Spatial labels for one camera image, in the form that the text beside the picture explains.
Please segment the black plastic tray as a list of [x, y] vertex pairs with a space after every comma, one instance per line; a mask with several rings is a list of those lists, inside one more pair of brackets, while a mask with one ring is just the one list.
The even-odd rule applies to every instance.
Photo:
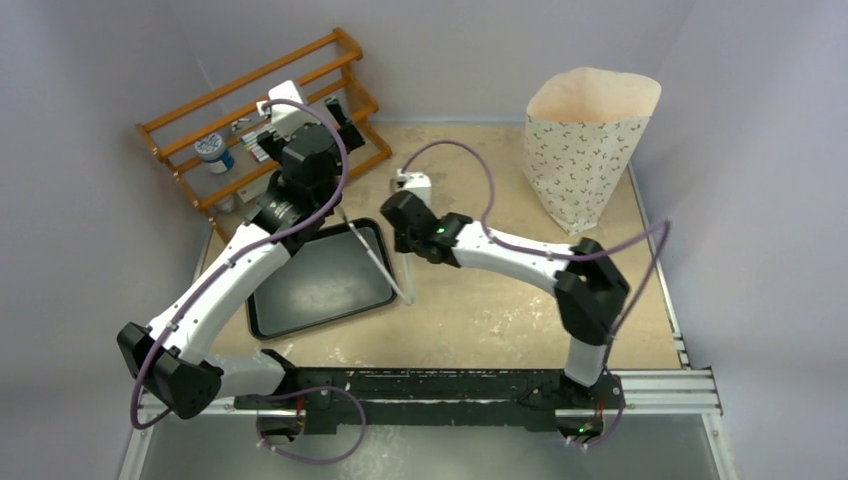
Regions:
[[[376, 220], [353, 224], [389, 272], [383, 232]], [[248, 329], [270, 340], [389, 305], [397, 299], [346, 224], [320, 230], [247, 300]]]

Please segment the patterned white paper bag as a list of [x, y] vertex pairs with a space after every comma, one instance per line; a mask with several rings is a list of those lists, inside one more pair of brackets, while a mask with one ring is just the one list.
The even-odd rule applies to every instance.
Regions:
[[599, 223], [661, 95], [651, 77], [579, 67], [554, 75], [530, 99], [523, 171], [565, 232]]

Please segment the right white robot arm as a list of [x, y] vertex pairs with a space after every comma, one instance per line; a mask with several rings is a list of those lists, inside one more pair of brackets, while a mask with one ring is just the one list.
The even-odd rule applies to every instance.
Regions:
[[584, 407], [601, 391], [613, 325], [623, 310], [630, 285], [589, 238], [575, 245], [544, 244], [493, 231], [450, 212], [441, 218], [415, 194], [392, 194], [380, 213], [394, 229], [395, 250], [415, 254], [434, 265], [472, 268], [518, 280], [555, 298], [561, 323], [570, 335], [561, 381], [564, 399]]

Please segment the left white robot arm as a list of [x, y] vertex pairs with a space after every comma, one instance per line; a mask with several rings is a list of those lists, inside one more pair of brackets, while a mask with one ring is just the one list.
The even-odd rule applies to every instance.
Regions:
[[349, 155], [364, 144], [335, 98], [327, 115], [291, 99], [259, 104], [275, 129], [261, 139], [278, 164], [265, 193], [237, 228], [224, 251], [166, 311], [146, 325], [127, 323], [117, 336], [135, 383], [130, 422], [136, 429], [157, 423], [140, 418], [143, 394], [190, 419], [214, 400], [259, 395], [272, 408], [297, 399], [298, 382], [273, 354], [213, 355], [210, 347], [254, 291], [280, 270], [322, 228], [342, 197]]

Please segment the orange wooden rack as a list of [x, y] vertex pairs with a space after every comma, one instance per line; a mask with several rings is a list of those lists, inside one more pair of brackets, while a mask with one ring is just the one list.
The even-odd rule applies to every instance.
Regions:
[[222, 241], [229, 241], [231, 235], [225, 230], [218, 216], [213, 212], [215, 204], [227, 196], [237, 195], [246, 188], [257, 184], [259, 180], [270, 175], [274, 170], [274, 166], [268, 160], [256, 162], [242, 177], [229, 181], [219, 191], [203, 197], [198, 195], [185, 179], [186, 173], [202, 165], [203, 160], [201, 157], [196, 154], [192, 158], [180, 163], [173, 162], [172, 157], [186, 149], [192, 148], [197, 141], [210, 134], [217, 133], [225, 127], [233, 127], [235, 129], [232, 137], [226, 141], [228, 149], [232, 150], [237, 146], [241, 146], [247, 153], [251, 155], [257, 154], [258, 151], [249, 148], [242, 141], [242, 138], [246, 135], [255, 137], [271, 128], [270, 120], [263, 116], [259, 116], [256, 120], [249, 118], [250, 115], [257, 112], [256, 104], [267, 100], [268, 97], [263, 95], [251, 100], [235, 111], [224, 114], [209, 124], [191, 133], [187, 133], [164, 146], [156, 142], [153, 138], [153, 133], [330, 45], [335, 49], [335, 57], [311, 72], [301, 75], [296, 79], [296, 83], [300, 87], [305, 87], [327, 75], [338, 75], [335, 81], [312, 93], [308, 93], [306, 95], [306, 102], [309, 105], [314, 105], [330, 98], [338, 92], [344, 94], [348, 117], [363, 137], [376, 148], [376, 152], [373, 155], [362, 161], [359, 165], [350, 168], [351, 178], [360, 177], [379, 163], [389, 159], [392, 156], [392, 148], [370, 124], [369, 117], [379, 111], [379, 105], [376, 98], [364, 88], [354, 73], [353, 64], [363, 58], [363, 49], [354, 37], [340, 27], [336, 27], [332, 32], [323, 37], [246, 73], [168, 113], [153, 120], [135, 125], [136, 131], [147, 145], [153, 157], [167, 168], [194, 209], [206, 217], [212, 230]]

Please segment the small white box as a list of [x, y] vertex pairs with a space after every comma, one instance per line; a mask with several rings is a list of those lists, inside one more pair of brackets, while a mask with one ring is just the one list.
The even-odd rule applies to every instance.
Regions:
[[250, 183], [239, 188], [236, 194], [243, 203], [248, 203], [262, 195], [266, 188], [265, 183]]

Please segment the pack of coloured markers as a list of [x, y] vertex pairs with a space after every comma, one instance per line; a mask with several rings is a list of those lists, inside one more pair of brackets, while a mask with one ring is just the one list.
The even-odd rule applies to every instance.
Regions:
[[258, 142], [259, 136], [266, 132], [266, 129], [259, 129], [247, 132], [240, 137], [240, 143], [257, 163], [263, 163], [270, 159], [270, 155]]

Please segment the blue lid jar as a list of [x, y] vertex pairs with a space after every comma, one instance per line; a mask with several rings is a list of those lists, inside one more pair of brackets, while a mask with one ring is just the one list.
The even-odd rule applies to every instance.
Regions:
[[234, 158], [227, 147], [226, 141], [218, 133], [212, 133], [198, 139], [194, 150], [205, 167], [214, 175], [229, 172], [234, 167]]

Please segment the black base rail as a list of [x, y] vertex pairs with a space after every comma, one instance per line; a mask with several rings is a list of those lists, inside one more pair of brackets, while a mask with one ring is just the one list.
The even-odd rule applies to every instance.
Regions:
[[495, 426], [592, 439], [604, 432], [605, 415], [625, 404], [620, 380], [608, 372], [583, 386], [560, 369], [306, 367], [269, 355], [282, 379], [236, 394], [236, 408], [288, 410], [313, 435], [361, 425]]

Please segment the aluminium frame rail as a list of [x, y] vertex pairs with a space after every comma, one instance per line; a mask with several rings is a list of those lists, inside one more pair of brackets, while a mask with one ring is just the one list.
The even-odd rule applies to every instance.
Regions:
[[410, 416], [413, 410], [458, 408], [518, 413], [549, 413], [590, 418], [595, 413], [713, 414], [723, 410], [711, 370], [613, 370], [591, 387], [569, 386], [553, 369], [371, 369], [302, 368], [286, 377], [273, 396], [192, 399], [181, 419], [201, 414], [246, 411], [277, 416], [306, 417], [314, 412], [355, 410], [367, 418], [394, 410]]

